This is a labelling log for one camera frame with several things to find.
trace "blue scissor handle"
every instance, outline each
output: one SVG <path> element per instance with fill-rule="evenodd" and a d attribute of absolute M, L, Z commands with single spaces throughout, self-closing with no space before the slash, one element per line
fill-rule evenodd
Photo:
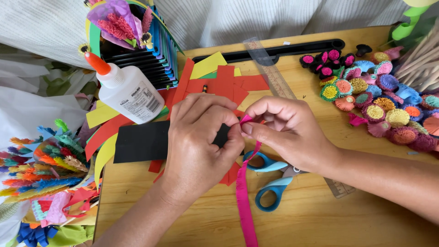
<path fill-rule="evenodd" d="M 253 154 L 253 151 L 247 152 L 244 155 L 244 157 L 242 158 L 242 161 L 246 161 L 247 158 L 252 154 Z M 255 166 L 252 166 L 250 164 L 247 164 L 247 168 L 250 170 L 258 171 L 258 172 L 267 172 L 267 171 L 279 170 L 279 169 L 282 169 L 282 168 L 288 166 L 287 163 L 282 162 L 282 161 L 272 160 L 261 152 L 257 152 L 255 155 L 259 155 L 264 160 L 264 164 L 260 167 L 255 167 Z"/>
<path fill-rule="evenodd" d="M 276 179 L 276 180 L 268 183 L 266 186 L 262 187 L 261 190 L 258 191 L 258 193 L 256 194 L 256 198 L 255 198 L 256 206 L 264 212 L 274 211 L 281 203 L 282 193 L 284 192 L 285 188 L 287 188 L 287 185 L 289 183 L 291 183 L 291 181 L 293 181 L 293 177 L 280 178 L 280 179 Z M 261 197 L 265 192 L 267 192 L 269 190 L 273 191 L 276 194 L 276 201 L 272 205 L 270 205 L 268 207 L 264 207 L 261 205 L 261 202 L 260 202 Z"/>

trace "person's right hand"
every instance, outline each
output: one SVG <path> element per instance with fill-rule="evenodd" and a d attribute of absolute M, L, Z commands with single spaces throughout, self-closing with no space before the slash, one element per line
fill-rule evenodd
<path fill-rule="evenodd" d="M 254 122 L 242 125 L 243 135 L 273 148 L 298 169 L 319 173 L 323 166 L 341 159 L 339 149 L 325 137 L 305 101 L 264 96 L 245 114 Z"/>

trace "scissors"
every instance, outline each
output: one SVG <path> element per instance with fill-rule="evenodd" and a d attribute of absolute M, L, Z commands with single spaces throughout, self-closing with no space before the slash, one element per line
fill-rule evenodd
<path fill-rule="evenodd" d="M 253 154 L 253 151 L 247 152 L 244 155 L 244 158 L 242 160 L 243 161 L 247 160 L 247 158 L 252 154 Z M 268 172 L 268 171 L 275 171 L 275 170 L 280 170 L 280 171 L 284 172 L 284 175 L 281 178 L 269 182 L 264 187 L 262 187 L 259 190 L 259 192 L 256 194 L 256 198 L 255 198 L 256 206 L 264 212 L 272 212 L 281 203 L 282 193 L 284 192 L 285 188 L 287 188 L 287 185 L 289 183 L 291 183 L 291 181 L 293 181 L 293 177 L 298 175 L 298 174 L 308 173 L 308 172 L 301 171 L 288 163 L 285 163 L 282 161 L 272 160 L 269 157 L 267 157 L 265 154 L 260 153 L 260 152 L 257 152 L 256 155 L 259 155 L 264 160 L 264 164 L 260 167 L 255 167 L 255 166 L 252 166 L 250 164 L 247 164 L 248 169 L 253 170 L 253 171 L 257 171 L 257 172 Z M 261 202 L 260 202 L 261 197 L 265 192 L 267 192 L 269 190 L 273 191 L 276 194 L 276 201 L 272 205 L 270 205 L 268 207 L 264 207 L 261 205 Z"/>

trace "desk surface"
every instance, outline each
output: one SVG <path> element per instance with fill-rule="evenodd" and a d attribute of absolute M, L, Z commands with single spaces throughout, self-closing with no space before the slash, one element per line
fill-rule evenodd
<path fill-rule="evenodd" d="M 370 27 L 264 40 L 265 47 L 340 38 L 346 42 L 343 54 L 356 52 L 357 44 L 368 44 L 375 51 L 385 43 L 388 26 Z M 217 51 L 244 50 L 244 45 L 233 44 L 185 51 L 192 58 Z M 179 67 L 185 57 L 179 54 Z M 299 99 L 311 106 L 326 136 L 337 146 L 370 153 L 378 153 L 430 163 L 438 161 L 427 154 L 407 155 L 405 146 L 396 146 L 384 138 L 367 134 L 366 126 L 348 127 L 345 112 L 319 97 L 321 87 L 316 75 L 303 69 L 299 55 L 281 57 L 276 64 Z M 254 62 L 232 64 L 242 75 L 259 74 Z M 270 91 L 252 91 L 238 109 L 244 111 L 251 103 Z M 246 140 L 246 151 L 254 148 L 254 141 Z M 265 153 L 276 153 L 263 146 Z M 105 166 L 101 202 L 97 216 L 95 237 L 98 238 L 120 218 L 152 185 L 157 176 L 148 172 L 149 162 L 113 164 Z M 287 187 L 277 210 L 260 211 L 254 198 L 258 190 L 281 172 L 247 172 L 247 184 L 253 220 L 260 246 L 437 246 L 436 226 L 410 211 L 385 199 L 357 190 L 336 199 L 324 179 L 317 174 L 301 174 Z M 198 199 L 169 229 L 158 246 L 245 246 L 235 199 L 235 183 L 230 187 L 216 185 Z"/>

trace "glue bottle label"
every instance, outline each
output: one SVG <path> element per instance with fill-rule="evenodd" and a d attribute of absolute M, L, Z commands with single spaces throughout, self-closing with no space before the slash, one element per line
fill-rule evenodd
<path fill-rule="evenodd" d="M 120 105 L 142 121 L 146 121 L 157 110 L 161 110 L 158 109 L 160 102 L 153 93 L 149 91 L 143 81 L 131 92 L 131 97 L 122 100 Z"/>

